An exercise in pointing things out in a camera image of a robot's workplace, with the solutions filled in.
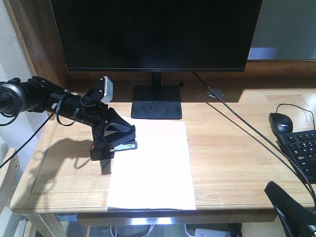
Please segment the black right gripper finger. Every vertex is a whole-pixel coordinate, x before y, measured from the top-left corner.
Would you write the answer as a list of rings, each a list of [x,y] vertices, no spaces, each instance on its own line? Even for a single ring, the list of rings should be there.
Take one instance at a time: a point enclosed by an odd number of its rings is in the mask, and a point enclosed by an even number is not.
[[[299,204],[275,182],[270,181],[265,193],[274,206],[287,237],[314,237],[316,215]]]

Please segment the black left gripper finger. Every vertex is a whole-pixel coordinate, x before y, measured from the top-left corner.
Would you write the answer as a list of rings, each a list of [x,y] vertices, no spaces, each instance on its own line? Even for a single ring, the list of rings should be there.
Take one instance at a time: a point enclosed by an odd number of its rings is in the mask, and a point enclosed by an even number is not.
[[[104,148],[106,145],[104,139],[105,123],[100,122],[99,125],[92,128],[93,144],[92,148]]]
[[[108,108],[105,114],[103,135],[108,136],[115,132],[135,133],[135,126],[121,118],[113,108]]]

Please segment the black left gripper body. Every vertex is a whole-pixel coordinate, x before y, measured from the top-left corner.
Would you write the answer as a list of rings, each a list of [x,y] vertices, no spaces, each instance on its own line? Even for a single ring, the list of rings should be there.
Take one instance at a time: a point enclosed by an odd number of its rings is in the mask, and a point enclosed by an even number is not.
[[[67,126],[77,121],[97,127],[103,122],[111,122],[114,119],[114,109],[101,102],[102,97],[103,95],[93,94],[80,96],[71,93],[51,93],[44,103],[44,109],[56,114],[59,124],[62,124],[60,118],[65,117],[72,120]]]

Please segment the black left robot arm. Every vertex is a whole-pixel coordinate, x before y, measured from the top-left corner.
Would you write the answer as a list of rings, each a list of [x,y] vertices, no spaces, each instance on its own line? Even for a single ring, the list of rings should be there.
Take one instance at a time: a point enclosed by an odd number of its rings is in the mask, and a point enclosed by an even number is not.
[[[90,126],[94,136],[104,135],[105,131],[134,132],[135,127],[108,106],[112,97],[113,83],[108,77],[99,79],[84,96],[74,95],[41,77],[33,76],[27,82],[13,78],[0,84],[0,113],[9,118],[24,111],[47,111],[57,118]]]

